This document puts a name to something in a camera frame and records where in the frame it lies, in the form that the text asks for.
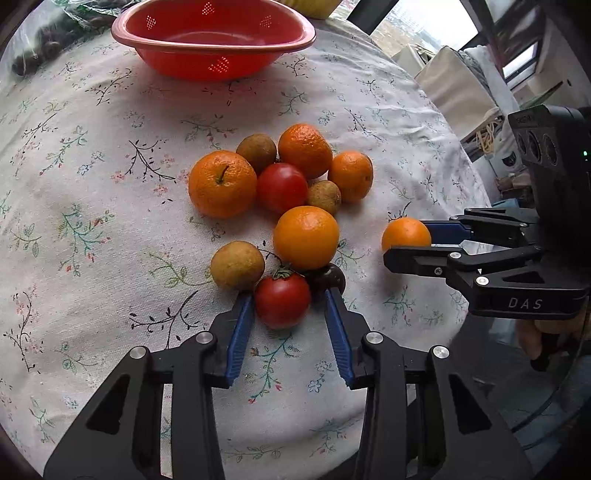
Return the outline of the right hand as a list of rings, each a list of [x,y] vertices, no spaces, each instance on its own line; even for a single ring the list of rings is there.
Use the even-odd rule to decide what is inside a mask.
[[[531,360],[538,359],[543,351],[542,336],[550,335],[558,340],[590,338],[590,321],[586,321],[590,313],[583,307],[578,315],[569,320],[516,320],[515,333],[517,341]]]

